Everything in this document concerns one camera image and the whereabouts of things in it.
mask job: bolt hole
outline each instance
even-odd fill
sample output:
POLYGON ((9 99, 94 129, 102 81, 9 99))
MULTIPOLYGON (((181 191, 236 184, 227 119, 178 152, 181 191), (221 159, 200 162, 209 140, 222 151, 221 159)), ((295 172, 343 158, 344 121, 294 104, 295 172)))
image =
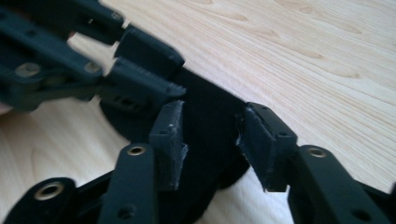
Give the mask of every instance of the bolt hole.
POLYGON ((352 210, 351 213, 354 217, 360 219, 361 221, 365 221, 365 222, 371 221, 371 217, 366 211, 355 209, 352 210))
POLYGON ((141 154, 143 154, 145 152, 146 152, 146 149, 144 147, 131 147, 128 150, 128 154, 131 155, 131 156, 138 156, 138 155, 141 155, 141 154))
POLYGON ((39 201, 46 201, 58 196, 64 191, 64 185, 59 182, 53 182, 45 185, 35 193, 35 199, 39 201))
POLYGON ((325 153, 323 150, 318 149, 318 148, 313 148, 313 147, 311 147, 311 148, 308 149, 308 153, 309 153, 311 156, 313 156, 313 157, 318 157, 318 158, 325 158, 325 157, 327 157, 326 153, 325 153))
POLYGON ((136 212, 135 206, 132 204, 127 204, 119 210, 117 216, 119 219, 126 220, 131 217, 134 217, 135 212, 136 212))

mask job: black plastic part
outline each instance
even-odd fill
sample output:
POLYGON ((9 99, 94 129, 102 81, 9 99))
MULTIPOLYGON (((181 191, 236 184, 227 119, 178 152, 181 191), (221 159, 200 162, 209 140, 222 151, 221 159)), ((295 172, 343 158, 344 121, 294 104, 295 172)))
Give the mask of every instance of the black plastic part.
POLYGON ((131 144, 119 155, 98 223, 157 223, 154 151, 131 144))
POLYGON ((51 178, 31 187, 12 208, 5 224, 72 223, 77 208, 75 182, 51 178))
POLYGON ((330 151, 303 146, 290 162, 295 223, 390 223, 330 151))
MULTIPOLYGON (((237 116, 243 113, 245 103, 184 68, 171 81, 188 90, 181 100, 185 102, 183 138, 189 153, 178 190, 159 193, 159 220, 190 223, 206 210, 220 180, 225 181, 223 186, 230 186, 248 169, 248 162, 241 159, 235 144, 239 134, 237 116), (238 172, 223 175, 228 169, 238 172)), ((101 107, 123 136, 132 142, 149 141, 155 117, 141 119, 109 105, 101 104, 101 107)))
POLYGON ((360 183, 367 195, 384 212, 391 223, 396 223, 396 185, 393 185, 392 192, 387 194, 378 189, 360 183))
POLYGON ((286 162, 297 148, 297 135, 268 107, 248 103, 238 146, 262 187, 284 192, 286 162))
POLYGON ((183 87, 119 57, 99 94, 107 104, 145 117, 158 113, 164 104, 185 92, 183 87))
POLYGON ((18 8, 31 21, 63 39, 79 32, 111 45, 123 33, 120 13, 97 0, 1 0, 0 4, 18 8))
POLYGON ((188 147, 183 144, 183 102, 166 104, 160 111, 149 134, 149 144, 155 150, 158 170, 158 190, 176 190, 187 156, 188 147))
POLYGON ((102 70, 54 36, 0 7, 0 101, 17 110, 34 110, 46 100, 64 97, 92 98, 102 70), (19 74, 24 64, 34 64, 30 77, 19 74))
POLYGON ((177 51, 132 25, 125 29, 114 56, 126 58, 165 79, 184 64, 177 51))

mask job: wood grain surface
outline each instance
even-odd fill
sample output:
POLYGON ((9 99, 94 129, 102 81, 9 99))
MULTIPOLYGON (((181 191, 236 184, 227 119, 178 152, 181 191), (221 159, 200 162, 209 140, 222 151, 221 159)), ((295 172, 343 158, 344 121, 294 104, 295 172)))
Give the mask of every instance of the wood grain surface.
MULTIPOLYGON (((186 67, 246 101, 271 107, 299 145, 325 147, 354 178, 389 192, 396 180, 396 2, 392 0, 106 0, 174 46, 186 67)), ((70 44, 108 69, 115 47, 70 44)), ((35 183, 78 185, 113 168, 128 143, 97 100, 48 102, 0 116, 0 219, 35 183)), ((286 193, 248 173, 198 221, 292 223, 286 193)))

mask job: wooden table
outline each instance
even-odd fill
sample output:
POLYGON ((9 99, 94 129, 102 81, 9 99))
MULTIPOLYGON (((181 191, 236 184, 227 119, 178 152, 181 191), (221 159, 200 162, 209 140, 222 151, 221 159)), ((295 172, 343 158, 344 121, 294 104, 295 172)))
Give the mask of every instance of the wooden table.
MULTIPOLYGON (((174 46, 186 66, 246 101, 271 107, 299 144, 333 152, 359 181, 396 180, 396 2, 106 0, 174 46)), ((112 64, 114 47, 70 44, 112 64)), ((0 219, 35 183, 79 185, 113 168, 128 143, 97 106, 76 100, 0 117, 0 219)), ((198 223, 291 223, 285 193, 263 193, 248 173, 219 192, 198 223)))

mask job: black 3d-printed part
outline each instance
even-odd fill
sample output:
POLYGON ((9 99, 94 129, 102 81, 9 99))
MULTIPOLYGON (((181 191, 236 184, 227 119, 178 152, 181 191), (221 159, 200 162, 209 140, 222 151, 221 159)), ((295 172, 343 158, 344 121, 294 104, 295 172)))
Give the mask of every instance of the black 3d-printed part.
POLYGON ((149 144, 155 150, 158 190, 176 190, 188 147, 183 143, 183 102, 166 104, 160 111, 149 134, 149 144))

